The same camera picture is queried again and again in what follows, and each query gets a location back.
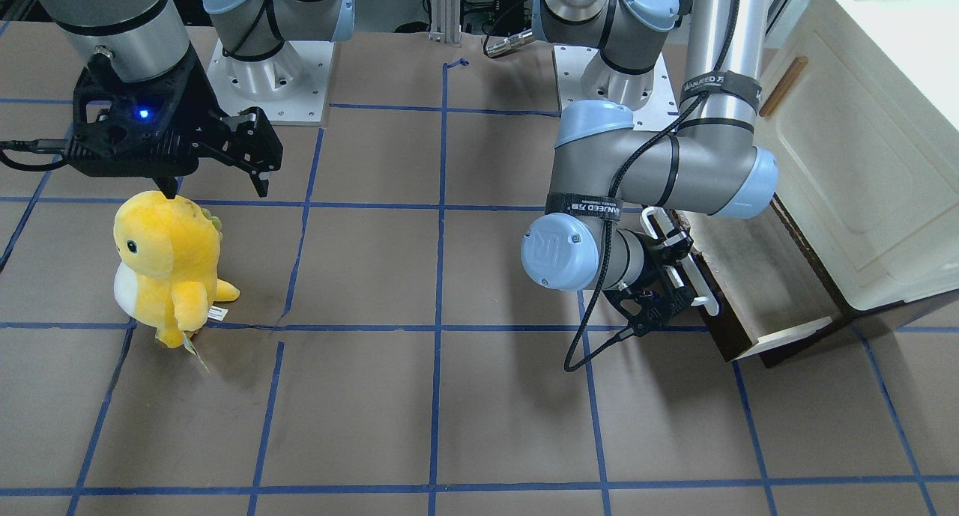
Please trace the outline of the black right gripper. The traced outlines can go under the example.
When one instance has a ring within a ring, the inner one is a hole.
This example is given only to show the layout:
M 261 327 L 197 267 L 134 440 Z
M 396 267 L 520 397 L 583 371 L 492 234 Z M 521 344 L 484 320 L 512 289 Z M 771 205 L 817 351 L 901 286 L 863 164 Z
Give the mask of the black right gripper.
M 74 89 L 63 160 L 87 176 L 151 178 L 172 200 L 181 176 L 192 174 L 199 158 L 212 158 L 246 172 L 264 198 L 283 145 L 260 107 L 225 116 L 194 48 L 144 82 L 123 82 L 105 53 L 93 53 Z

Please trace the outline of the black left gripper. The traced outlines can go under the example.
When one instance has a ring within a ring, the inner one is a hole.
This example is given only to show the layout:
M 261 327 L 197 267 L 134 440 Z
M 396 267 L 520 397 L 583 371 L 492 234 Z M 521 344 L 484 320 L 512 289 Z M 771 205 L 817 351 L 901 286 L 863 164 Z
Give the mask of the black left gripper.
M 665 267 L 654 259 L 645 243 L 641 243 L 641 252 L 645 261 L 633 284 L 626 286 L 623 280 L 613 282 L 608 275 L 604 277 L 604 297 L 626 319 L 626 327 L 617 332 L 619 336 L 645 336 L 660 330 L 692 304 L 692 288 L 674 288 Z

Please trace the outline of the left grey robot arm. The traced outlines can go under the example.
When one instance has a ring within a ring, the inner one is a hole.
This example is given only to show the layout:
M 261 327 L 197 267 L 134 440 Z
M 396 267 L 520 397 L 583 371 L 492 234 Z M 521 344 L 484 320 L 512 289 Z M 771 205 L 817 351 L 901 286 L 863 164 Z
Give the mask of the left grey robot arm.
M 544 288 L 632 299 L 637 334 L 713 296 L 684 233 L 620 225 L 624 204 L 750 219 L 770 203 L 776 157 L 754 144 L 769 0 L 692 0 L 678 116 L 637 130 L 634 104 L 590 97 L 561 114 L 545 213 L 524 233 L 521 263 Z

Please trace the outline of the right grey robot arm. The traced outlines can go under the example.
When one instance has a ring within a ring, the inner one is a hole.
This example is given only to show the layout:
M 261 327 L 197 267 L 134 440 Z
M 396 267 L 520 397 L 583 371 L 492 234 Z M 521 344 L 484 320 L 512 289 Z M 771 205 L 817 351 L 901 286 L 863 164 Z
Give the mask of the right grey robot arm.
M 64 139 L 3 141 L 14 170 L 64 166 L 93 177 L 141 176 L 165 198 L 202 159 L 244 172 L 264 198 L 283 145 L 268 104 L 311 97 L 316 78 L 295 43 L 346 41 L 355 0 L 201 0 L 218 32 L 220 80 L 202 65 L 175 0 L 38 0 L 81 55 Z

